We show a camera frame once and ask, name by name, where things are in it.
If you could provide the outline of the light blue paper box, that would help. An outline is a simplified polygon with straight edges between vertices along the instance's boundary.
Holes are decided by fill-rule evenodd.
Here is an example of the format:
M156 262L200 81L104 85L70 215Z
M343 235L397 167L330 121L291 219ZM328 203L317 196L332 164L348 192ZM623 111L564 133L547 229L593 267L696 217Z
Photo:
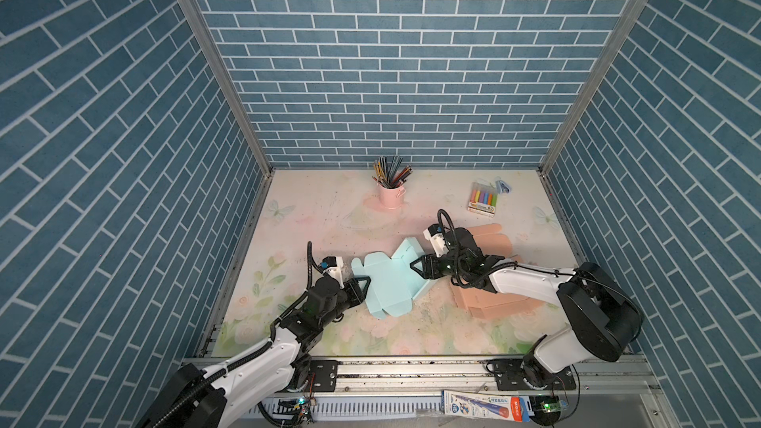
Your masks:
M402 241L389 257L383 252L355 258L351 268L355 277L369 277L371 283L365 300L368 311L379 320L400 317L412 311L413 303L430 291L436 281L420 277L410 265L424 256L418 239Z

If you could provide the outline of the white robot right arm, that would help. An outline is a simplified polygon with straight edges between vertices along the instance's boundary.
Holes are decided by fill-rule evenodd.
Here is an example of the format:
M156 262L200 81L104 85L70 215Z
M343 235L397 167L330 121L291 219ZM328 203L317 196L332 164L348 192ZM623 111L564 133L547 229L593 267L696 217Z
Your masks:
M618 361L641 332L644 317L638 305L597 264L547 269L488 255L443 209L424 238L434 252L409 264L422 279L447 277L461 289L526 296L563 310L566 326L540 337L523 356L523 380L533 390L543 390L584 360Z

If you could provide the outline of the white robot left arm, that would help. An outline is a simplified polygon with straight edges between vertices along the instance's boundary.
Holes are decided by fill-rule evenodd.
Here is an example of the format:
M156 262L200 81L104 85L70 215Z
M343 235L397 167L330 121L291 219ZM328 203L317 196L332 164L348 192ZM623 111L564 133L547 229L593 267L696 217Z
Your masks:
M136 425L228 427L268 396L302 388L309 351L324 328L365 302L372 281L366 275L346 277L339 257L316 263L311 243L306 266L304 293L273 321L263 341L213 366L180 367Z

